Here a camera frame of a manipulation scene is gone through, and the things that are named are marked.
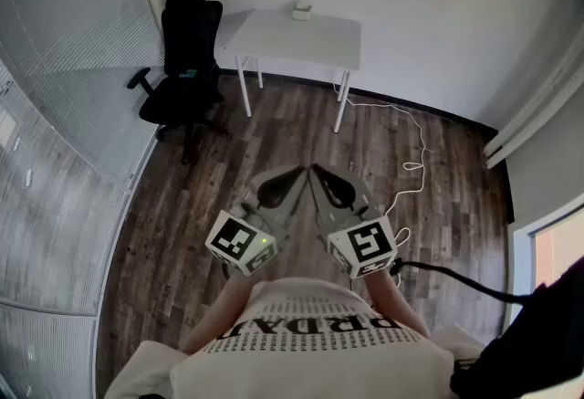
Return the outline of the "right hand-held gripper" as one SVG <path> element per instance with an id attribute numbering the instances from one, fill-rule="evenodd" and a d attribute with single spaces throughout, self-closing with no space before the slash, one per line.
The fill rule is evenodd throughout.
<path id="1" fill-rule="evenodd" d="M 309 183 L 326 252 L 350 278 L 380 271 L 397 256 L 389 218 L 373 205 L 354 173 L 337 165 L 313 163 Z"/>

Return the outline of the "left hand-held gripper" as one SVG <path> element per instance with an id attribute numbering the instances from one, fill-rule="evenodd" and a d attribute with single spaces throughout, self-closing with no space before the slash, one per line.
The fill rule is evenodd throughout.
<path id="1" fill-rule="evenodd" d="M 222 210 L 205 240 L 215 257 L 247 276 L 279 251 L 308 181 L 302 165 L 282 165 L 257 174 L 250 182 L 256 198 Z"/>

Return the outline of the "person's right forearm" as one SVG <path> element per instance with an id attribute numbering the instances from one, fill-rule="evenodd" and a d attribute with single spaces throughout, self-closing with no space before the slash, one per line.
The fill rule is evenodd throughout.
<path id="1" fill-rule="evenodd" d="M 373 272 L 363 280 L 373 306 L 380 315 L 409 327 L 425 338 L 430 337 L 428 328 L 400 293 L 388 270 Z"/>

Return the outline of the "person's left forearm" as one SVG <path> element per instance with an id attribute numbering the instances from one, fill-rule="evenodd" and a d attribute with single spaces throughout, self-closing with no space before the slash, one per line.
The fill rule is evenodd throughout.
<path id="1" fill-rule="evenodd" d="M 228 332 L 243 313 L 257 278 L 240 273 L 231 276 L 215 302 L 192 329 L 180 350 L 188 355 Z"/>

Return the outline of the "white table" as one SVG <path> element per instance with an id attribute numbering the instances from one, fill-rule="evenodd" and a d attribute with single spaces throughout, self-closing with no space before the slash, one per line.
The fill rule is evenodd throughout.
<path id="1" fill-rule="evenodd" d="M 260 58 L 294 59 L 343 71 L 334 132 L 339 131 L 348 101 L 349 80 L 360 70 L 361 24 L 334 16 L 296 20 L 277 10 L 254 9 L 229 15 L 218 32 L 219 48 L 235 57 L 245 113 L 252 115 L 244 68 Z"/>

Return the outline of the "white printed t-shirt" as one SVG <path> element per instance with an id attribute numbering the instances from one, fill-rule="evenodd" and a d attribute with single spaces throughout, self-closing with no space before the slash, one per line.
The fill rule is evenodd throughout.
<path id="1" fill-rule="evenodd" d="M 142 342 L 105 399 L 458 399 L 455 363 L 482 349 L 456 326 L 425 338 L 324 280 L 257 281 L 228 332 L 193 355 Z"/>

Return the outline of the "black office chair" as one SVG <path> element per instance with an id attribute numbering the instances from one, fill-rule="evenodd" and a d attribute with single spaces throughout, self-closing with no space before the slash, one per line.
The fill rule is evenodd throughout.
<path id="1" fill-rule="evenodd" d="M 166 0 L 162 11 L 164 78 L 156 87 L 147 80 L 151 71 L 142 68 L 126 84 L 147 93 L 141 105 L 142 120 L 159 126 L 156 138 L 184 128 L 182 163 L 193 161 L 193 130 L 199 124 L 227 136 L 229 131 L 207 118 L 224 102 L 218 89 L 221 70 L 214 57 L 223 5 L 212 0 Z"/>

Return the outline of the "black body-mounted device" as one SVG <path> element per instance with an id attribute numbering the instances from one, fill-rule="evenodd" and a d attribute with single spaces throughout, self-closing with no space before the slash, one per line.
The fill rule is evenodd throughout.
<path id="1" fill-rule="evenodd" d="M 584 373 L 584 257 L 540 285 L 512 324 L 471 364 L 455 363 L 460 399 L 518 399 Z"/>

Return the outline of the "white wall pipe bundle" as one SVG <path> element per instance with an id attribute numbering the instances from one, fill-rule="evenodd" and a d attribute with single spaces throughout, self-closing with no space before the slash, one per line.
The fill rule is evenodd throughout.
<path id="1" fill-rule="evenodd" d="M 484 147 L 485 165 L 493 169 L 531 139 L 584 85 L 584 32 L 580 32 L 535 94 Z"/>

